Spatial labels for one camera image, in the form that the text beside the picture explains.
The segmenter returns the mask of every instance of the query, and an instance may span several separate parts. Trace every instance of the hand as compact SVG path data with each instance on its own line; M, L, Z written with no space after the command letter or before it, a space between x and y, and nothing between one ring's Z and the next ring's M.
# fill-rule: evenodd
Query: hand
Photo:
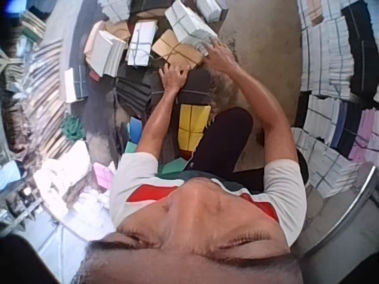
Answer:
M165 67L159 69L160 78L162 79L163 87L166 92L175 93L179 92L183 88L185 82L187 81L187 75L190 71L188 66L182 73L178 66L171 65L168 67L168 64L165 64Z
M209 67L226 74L238 67L233 53L226 44L221 43L218 38L214 38L212 43L212 46L206 46L209 55L204 59Z

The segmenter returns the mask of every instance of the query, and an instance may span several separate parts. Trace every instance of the man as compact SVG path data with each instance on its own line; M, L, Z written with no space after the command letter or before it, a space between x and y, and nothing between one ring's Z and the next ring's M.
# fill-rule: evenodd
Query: man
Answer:
M175 97L188 73L165 66L165 94L136 153L123 156L114 178L110 212L117 231L89 245L76 278L81 283L302 282L290 246L306 214L298 160L306 164L269 90L238 66L225 44L215 40L208 52L208 66L237 84L262 123L264 173L233 173L252 131L251 116L235 108L216 116L187 170L157 176Z

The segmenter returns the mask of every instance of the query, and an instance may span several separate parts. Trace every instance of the man's left hand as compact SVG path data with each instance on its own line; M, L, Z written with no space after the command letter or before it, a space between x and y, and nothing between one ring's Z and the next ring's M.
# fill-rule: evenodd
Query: man's left hand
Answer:
M165 88L165 93L176 96L179 90L185 85L189 71L189 66L181 72L178 66L171 65L168 67L167 63L165 64L163 70L159 69L159 74L162 79L163 87Z

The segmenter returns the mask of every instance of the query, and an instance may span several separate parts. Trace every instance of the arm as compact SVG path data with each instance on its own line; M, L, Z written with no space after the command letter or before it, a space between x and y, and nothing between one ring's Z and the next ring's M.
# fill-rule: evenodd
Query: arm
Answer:
M188 71L189 69L181 73L179 68L173 66L169 68L167 64L163 70L159 70L165 93L146 123L136 152L150 153L159 158L163 139L170 124L172 106L176 95L187 80Z
M297 160L291 127L275 97L258 80L247 74L235 61L232 52L218 40L208 47L206 63L227 74L240 88L265 131L266 163L280 159Z

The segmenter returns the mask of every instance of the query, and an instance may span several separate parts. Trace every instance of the t-shirt sleeve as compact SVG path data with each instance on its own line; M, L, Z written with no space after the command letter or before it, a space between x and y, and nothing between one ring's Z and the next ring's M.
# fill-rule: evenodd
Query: t-shirt sleeve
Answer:
M303 229L307 197L298 163L277 160L265 167L265 192L257 197L274 206L289 246Z
M124 154L114 175L110 192L110 214L118 226L127 198L158 173L158 161L149 153Z

